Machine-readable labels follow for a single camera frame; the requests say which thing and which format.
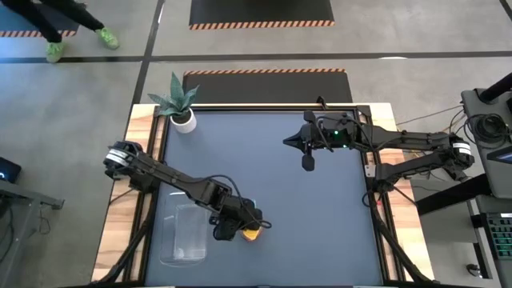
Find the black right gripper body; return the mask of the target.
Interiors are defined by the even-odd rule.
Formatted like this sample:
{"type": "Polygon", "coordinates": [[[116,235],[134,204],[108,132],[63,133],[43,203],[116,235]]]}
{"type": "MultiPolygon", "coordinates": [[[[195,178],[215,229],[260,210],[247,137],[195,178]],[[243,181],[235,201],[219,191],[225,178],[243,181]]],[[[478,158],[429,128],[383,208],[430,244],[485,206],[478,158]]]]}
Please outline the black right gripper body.
{"type": "Polygon", "coordinates": [[[319,116],[316,126],[319,133],[317,149],[355,149],[358,144],[358,123],[345,113],[338,116],[319,116]]]}

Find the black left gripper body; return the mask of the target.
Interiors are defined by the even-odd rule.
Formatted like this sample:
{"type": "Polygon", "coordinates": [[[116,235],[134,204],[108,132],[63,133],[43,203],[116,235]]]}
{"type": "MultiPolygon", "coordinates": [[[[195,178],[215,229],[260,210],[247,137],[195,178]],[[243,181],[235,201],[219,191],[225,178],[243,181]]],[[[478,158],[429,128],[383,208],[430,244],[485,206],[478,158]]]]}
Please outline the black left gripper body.
{"type": "Polygon", "coordinates": [[[210,208],[214,210],[209,218],[209,224],[219,224],[222,219],[247,224],[249,221],[246,212],[247,202],[248,199],[229,194],[227,190],[215,191],[209,202],[210,208]]]}

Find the clear plastic basket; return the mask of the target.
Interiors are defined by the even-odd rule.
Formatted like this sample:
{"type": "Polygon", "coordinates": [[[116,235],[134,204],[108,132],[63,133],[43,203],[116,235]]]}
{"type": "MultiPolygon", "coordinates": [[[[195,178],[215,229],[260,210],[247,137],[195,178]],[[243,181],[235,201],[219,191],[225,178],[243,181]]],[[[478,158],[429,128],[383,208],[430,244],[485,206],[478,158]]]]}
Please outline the clear plastic basket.
{"type": "Polygon", "coordinates": [[[189,200],[184,192],[165,197],[162,220],[162,244],[159,258],[172,267],[193,266],[207,254],[209,211],[189,200]]]}

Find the grey blue table mat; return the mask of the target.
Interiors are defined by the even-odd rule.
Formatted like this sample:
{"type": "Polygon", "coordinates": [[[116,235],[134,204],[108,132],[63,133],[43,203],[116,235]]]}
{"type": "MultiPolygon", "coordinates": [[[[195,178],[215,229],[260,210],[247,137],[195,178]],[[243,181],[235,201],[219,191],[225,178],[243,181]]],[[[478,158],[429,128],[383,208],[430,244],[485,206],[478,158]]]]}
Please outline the grey blue table mat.
{"type": "Polygon", "coordinates": [[[356,150],[314,153],[307,172],[301,152],[283,140],[303,124],[299,112],[201,112],[197,126],[170,128],[165,160],[193,177],[226,175],[272,224],[254,242],[207,238],[206,258],[193,266],[161,263],[165,197],[160,189],[148,286],[377,286],[381,267],[366,184],[356,150]]]}

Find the black orange striped floor mat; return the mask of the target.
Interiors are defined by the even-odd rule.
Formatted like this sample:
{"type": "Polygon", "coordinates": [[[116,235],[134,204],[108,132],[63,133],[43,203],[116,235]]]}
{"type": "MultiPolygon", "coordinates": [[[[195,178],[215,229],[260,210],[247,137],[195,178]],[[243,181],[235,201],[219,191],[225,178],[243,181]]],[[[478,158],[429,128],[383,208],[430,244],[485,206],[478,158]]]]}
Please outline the black orange striped floor mat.
{"type": "Polygon", "coordinates": [[[191,30],[334,26],[330,0],[192,0],[191,30]]]}
{"type": "Polygon", "coordinates": [[[207,103],[352,103],[343,68],[189,70],[184,91],[197,88],[196,102],[207,103]]]}
{"type": "MultiPolygon", "coordinates": [[[[79,24],[51,7],[35,3],[41,14],[63,37],[75,36],[79,24]]],[[[0,38],[41,38],[39,29],[0,3],[0,38]]]]}

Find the potted plant white pot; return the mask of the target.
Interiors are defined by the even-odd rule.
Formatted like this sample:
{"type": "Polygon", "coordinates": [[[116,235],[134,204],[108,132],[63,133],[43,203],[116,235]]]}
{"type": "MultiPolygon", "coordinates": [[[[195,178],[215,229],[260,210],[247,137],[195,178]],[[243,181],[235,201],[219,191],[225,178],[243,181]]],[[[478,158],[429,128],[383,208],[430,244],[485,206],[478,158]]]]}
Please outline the potted plant white pot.
{"type": "Polygon", "coordinates": [[[188,134],[197,126],[197,119],[192,110],[192,105],[199,86],[184,91],[180,80],[175,73],[171,74],[170,93],[165,95],[148,94],[152,102],[159,105],[158,116],[166,116],[177,132],[188,134]]]}

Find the black desk leg bar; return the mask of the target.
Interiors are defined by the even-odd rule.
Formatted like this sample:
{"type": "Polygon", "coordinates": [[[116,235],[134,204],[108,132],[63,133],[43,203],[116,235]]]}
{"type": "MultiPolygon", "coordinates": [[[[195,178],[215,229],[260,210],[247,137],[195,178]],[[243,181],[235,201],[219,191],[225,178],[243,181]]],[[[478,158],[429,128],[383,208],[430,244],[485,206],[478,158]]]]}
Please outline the black desk leg bar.
{"type": "Polygon", "coordinates": [[[416,201],[418,215],[423,216],[424,214],[429,214],[436,210],[471,200],[479,195],[493,195],[488,178],[485,174],[480,174],[475,178],[471,178],[456,186],[441,190],[416,201]]]}

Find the black pole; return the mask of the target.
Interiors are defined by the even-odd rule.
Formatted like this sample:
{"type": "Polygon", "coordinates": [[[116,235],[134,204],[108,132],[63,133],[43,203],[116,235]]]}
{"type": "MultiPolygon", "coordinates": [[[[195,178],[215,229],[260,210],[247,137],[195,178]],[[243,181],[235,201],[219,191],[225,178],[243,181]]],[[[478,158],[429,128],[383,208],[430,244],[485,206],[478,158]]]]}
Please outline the black pole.
{"type": "Polygon", "coordinates": [[[496,102],[498,97],[509,91],[512,91],[512,72],[481,92],[478,98],[481,102],[492,104],[496,102]]]}

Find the dark tablet screen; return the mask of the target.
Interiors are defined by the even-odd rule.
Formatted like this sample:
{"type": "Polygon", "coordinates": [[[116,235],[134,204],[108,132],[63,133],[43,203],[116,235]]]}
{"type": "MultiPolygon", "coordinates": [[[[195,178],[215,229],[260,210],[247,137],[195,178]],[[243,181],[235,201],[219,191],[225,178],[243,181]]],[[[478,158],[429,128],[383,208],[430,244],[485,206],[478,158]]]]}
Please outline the dark tablet screen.
{"type": "Polygon", "coordinates": [[[495,158],[497,161],[512,164],[512,146],[501,149],[495,158]]]}

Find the grey keyboard desk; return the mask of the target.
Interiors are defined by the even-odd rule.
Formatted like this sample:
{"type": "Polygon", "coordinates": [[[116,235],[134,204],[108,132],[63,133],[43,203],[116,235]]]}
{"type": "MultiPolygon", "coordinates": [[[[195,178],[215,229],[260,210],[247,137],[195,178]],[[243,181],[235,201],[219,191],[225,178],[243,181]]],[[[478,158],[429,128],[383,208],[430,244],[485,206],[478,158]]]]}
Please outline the grey keyboard desk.
{"type": "Polygon", "coordinates": [[[474,249],[483,278],[496,279],[501,288],[512,288],[512,261],[494,259],[485,231],[488,214],[512,214],[512,200],[477,196],[470,207],[470,221],[476,234],[474,249]]]}

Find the backlit keyboard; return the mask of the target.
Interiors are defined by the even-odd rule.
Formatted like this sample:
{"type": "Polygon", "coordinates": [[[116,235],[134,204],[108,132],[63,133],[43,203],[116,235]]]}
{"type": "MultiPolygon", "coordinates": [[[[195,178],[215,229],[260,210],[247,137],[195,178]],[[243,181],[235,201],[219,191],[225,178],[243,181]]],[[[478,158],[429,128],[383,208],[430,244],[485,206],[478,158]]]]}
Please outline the backlit keyboard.
{"type": "Polygon", "coordinates": [[[494,259],[512,261],[512,214],[488,214],[485,231],[494,259]]]}

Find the grey metal stand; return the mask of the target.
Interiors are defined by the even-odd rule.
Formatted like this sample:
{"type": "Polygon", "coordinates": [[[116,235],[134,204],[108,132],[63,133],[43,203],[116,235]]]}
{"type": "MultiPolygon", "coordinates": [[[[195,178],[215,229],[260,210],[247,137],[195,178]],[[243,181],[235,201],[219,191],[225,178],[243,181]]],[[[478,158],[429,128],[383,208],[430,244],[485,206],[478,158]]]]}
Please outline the grey metal stand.
{"type": "Polygon", "coordinates": [[[63,199],[0,180],[0,288],[12,283],[26,242],[38,228],[42,206],[60,210],[63,204],[63,199]]]}

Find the black device with logo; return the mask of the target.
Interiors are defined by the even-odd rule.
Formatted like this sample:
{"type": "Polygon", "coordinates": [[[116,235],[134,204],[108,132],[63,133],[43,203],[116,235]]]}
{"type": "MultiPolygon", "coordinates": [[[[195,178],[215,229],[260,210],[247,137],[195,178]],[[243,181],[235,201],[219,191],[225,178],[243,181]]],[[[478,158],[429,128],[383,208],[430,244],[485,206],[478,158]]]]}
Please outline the black device with logo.
{"type": "Polygon", "coordinates": [[[0,180],[10,183],[16,183],[22,171],[20,165],[0,157],[0,180]]]}

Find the person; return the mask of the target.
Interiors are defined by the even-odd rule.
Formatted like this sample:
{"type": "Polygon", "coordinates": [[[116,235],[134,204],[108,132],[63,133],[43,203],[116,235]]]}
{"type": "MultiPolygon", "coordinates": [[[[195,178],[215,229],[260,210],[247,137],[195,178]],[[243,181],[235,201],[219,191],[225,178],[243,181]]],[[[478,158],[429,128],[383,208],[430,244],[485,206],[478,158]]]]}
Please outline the person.
{"type": "MultiPolygon", "coordinates": [[[[77,24],[95,32],[107,48],[116,50],[120,47],[119,40],[114,33],[75,0],[39,1],[77,24]]],[[[62,58],[65,50],[62,36],[32,0],[0,0],[0,2],[38,29],[47,42],[46,60],[48,62],[56,63],[62,58]]]]}

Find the black aluminium table frame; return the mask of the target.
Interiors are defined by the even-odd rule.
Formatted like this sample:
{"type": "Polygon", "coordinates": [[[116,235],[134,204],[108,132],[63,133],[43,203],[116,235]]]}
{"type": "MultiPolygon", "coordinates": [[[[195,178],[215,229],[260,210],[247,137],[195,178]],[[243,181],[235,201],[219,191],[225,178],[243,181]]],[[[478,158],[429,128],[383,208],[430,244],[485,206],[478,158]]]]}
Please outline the black aluminium table frame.
{"type": "MultiPolygon", "coordinates": [[[[220,110],[226,108],[231,112],[240,112],[244,109],[250,111],[276,112],[284,111],[286,108],[298,111],[312,110],[319,108],[319,104],[297,103],[294,105],[278,104],[194,104],[196,112],[200,110],[220,110]]],[[[389,103],[332,103],[329,108],[341,109],[355,108],[360,119],[364,122],[372,121],[373,124],[386,130],[398,128],[394,114],[389,103]]],[[[170,122],[156,115],[155,104],[136,104],[132,107],[130,118],[127,124],[125,140],[138,142],[144,150],[149,150],[156,158],[163,158],[165,134],[170,122]]],[[[113,185],[109,204],[106,212],[106,220],[103,226],[102,237],[99,244],[96,260],[94,263],[92,282],[97,282],[107,275],[122,252],[127,248],[129,241],[138,231],[142,222],[146,219],[149,211],[149,194],[139,194],[137,191],[129,191],[127,180],[116,180],[113,185]]],[[[394,231],[398,233],[398,240],[409,246],[416,245],[420,251],[412,255],[412,261],[425,275],[432,277],[433,270],[426,249],[426,242],[422,235],[422,228],[419,216],[412,211],[412,205],[405,200],[393,197],[390,200],[390,208],[387,212],[381,207],[381,216],[388,220],[402,220],[395,226],[394,231]]]]}

